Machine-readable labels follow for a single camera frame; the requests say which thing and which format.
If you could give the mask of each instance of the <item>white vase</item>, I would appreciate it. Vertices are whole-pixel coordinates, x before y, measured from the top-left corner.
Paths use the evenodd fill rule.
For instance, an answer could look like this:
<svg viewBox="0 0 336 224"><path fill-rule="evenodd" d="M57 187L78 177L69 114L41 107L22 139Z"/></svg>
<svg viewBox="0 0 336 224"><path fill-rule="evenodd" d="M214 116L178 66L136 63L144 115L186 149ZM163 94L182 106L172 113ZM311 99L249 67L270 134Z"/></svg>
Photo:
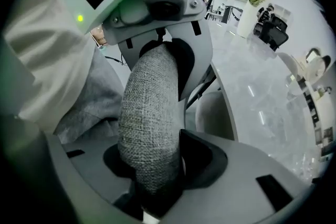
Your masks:
<svg viewBox="0 0 336 224"><path fill-rule="evenodd" d="M246 5L243 9L242 16L239 20L237 34L242 37L247 38L247 36L252 32L254 26L257 23L257 12L258 8L253 7L249 1L246 2Z"/></svg>

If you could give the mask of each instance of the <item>potted plant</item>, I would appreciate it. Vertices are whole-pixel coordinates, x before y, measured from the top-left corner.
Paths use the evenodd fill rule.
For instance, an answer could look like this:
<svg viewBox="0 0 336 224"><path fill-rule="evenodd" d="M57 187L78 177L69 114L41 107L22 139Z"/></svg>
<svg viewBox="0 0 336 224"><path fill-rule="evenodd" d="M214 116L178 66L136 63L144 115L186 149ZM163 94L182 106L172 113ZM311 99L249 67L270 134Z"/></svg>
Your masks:
<svg viewBox="0 0 336 224"><path fill-rule="evenodd" d="M237 33L242 37L247 37L253 30L257 22L258 6L265 0L248 0L242 16L240 18Z"/></svg>

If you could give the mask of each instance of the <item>gray cloth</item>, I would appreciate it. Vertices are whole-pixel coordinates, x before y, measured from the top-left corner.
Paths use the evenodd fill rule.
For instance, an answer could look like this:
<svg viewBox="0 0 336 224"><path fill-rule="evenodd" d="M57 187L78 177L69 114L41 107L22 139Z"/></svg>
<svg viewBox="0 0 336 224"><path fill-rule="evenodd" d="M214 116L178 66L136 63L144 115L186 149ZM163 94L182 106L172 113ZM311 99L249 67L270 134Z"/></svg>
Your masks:
<svg viewBox="0 0 336 224"><path fill-rule="evenodd" d="M62 144L118 135L122 92L118 75L96 47L85 85L54 134Z"/></svg>
<svg viewBox="0 0 336 224"><path fill-rule="evenodd" d="M180 170L177 65L165 45L145 53L128 79L119 118L121 158L149 195L164 197Z"/></svg>

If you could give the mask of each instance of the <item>black slot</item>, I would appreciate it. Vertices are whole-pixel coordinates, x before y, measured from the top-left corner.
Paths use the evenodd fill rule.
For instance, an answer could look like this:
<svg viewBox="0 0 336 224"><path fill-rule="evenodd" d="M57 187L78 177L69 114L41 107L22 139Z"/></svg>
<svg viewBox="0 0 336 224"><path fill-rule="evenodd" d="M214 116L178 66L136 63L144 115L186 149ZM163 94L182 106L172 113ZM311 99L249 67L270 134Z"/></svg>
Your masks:
<svg viewBox="0 0 336 224"><path fill-rule="evenodd" d="M293 200L272 175L260 176L256 180L276 212Z"/></svg>
<svg viewBox="0 0 336 224"><path fill-rule="evenodd" d="M194 29L194 33L195 33L195 36L198 36L201 34L201 29L200 29L200 25L198 24L198 21L193 21L191 22L191 25L193 26L193 29Z"/></svg>
<svg viewBox="0 0 336 224"><path fill-rule="evenodd" d="M76 156L79 156L79 155L82 155L84 154L85 152L83 150L74 150L74 151L69 151L67 152L67 156L68 158L73 158L73 157L76 157Z"/></svg>
<svg viewBox="0 0 336 224"><path fill-rule="evenodd" d="M126 39L126 44L129 49L133 48L132 39L130 38Z"/></svg>

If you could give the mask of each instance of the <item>marble table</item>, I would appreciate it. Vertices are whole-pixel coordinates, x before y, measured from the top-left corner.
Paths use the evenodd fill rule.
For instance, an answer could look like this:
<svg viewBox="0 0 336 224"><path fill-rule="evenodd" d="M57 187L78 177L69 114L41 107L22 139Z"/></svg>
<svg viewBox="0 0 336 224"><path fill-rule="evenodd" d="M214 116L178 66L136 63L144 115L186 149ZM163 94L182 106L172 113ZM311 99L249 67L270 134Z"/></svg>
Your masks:
<svg viewBox="0 0 336 224"><path fill-rule="evenodd" d="M236 34L235 27L208 23L212 67L229 110L234 139L262 150L307 179L311 176L309 158L316 156L314 127L311 118L304 116L308 105L299 85L293 86L291 72L256 36L245 39Z"/></svg>

